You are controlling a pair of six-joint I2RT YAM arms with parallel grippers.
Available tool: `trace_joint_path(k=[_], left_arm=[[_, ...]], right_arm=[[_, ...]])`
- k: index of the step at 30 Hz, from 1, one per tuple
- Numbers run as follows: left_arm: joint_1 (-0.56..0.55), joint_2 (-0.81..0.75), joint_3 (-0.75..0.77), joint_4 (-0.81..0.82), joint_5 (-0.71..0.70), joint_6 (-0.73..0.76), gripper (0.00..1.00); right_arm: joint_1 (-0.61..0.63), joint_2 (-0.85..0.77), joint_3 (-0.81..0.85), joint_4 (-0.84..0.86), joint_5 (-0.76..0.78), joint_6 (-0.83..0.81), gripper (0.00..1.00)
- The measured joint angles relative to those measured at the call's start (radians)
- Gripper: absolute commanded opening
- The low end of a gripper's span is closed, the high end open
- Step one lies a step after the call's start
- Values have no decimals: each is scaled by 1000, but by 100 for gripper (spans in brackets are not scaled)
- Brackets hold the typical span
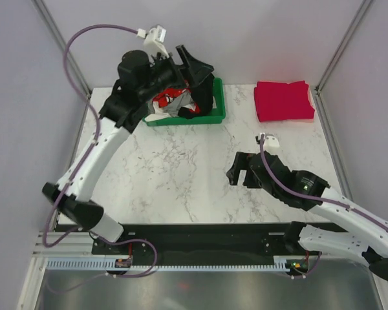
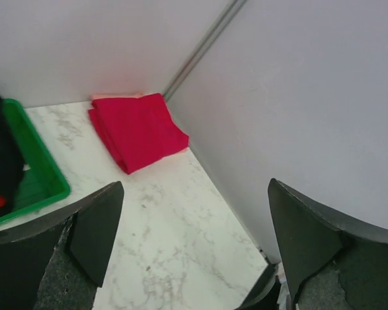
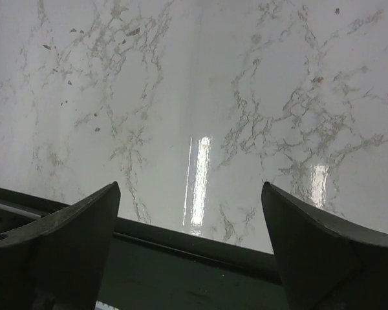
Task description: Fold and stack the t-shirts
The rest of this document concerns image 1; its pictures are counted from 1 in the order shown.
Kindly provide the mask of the black t shirt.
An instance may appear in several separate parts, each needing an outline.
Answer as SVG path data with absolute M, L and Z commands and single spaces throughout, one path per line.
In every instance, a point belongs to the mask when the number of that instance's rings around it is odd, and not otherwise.
M 190 96 L 195 104 L 195 110 L 181 107 L 177 116 L 185 119 L 193 119 L 200 116 L 207 116 L 213 108 L 213 82 L 214 75 L 210 74 L 197 87 L 189 88 Z

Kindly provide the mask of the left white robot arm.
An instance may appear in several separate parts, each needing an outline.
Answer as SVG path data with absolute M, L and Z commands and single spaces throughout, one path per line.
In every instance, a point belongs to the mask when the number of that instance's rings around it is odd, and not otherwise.
M 59 211 L 81 227 L 106 241 L 115 254 L 124 253 L 129 239 L 124 228 L 104 208 L 91 200 L 94 188 L 112 156 L 148 113 L 147 103 L 167 88 L 197 87 L 214 67 L 194 58 L 184 46 L 177 52 L 182 60 L 149 56 L 132 50 L 122 56 L 111 95 L 96 113 L 96 128 L 78 158 L 56 182 L 46 183 L 42 192 Z

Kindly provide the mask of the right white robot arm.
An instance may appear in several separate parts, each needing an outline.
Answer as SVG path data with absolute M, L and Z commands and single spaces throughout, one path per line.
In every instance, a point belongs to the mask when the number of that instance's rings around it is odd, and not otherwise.
M 289 207 L 322 216 L 343 232 L 320 229 L 309 223 L 291 222 L 283 236 L 290 254 L 302 250 L 329 253 L 368 267 L 388 281 L 388 221 L 340 195 L 327 181 L 307 170 L 290 170 L 276 155 L 237 152 L 226 176 L 236 186 L 241 171 L 243 185 L 263 189 Z

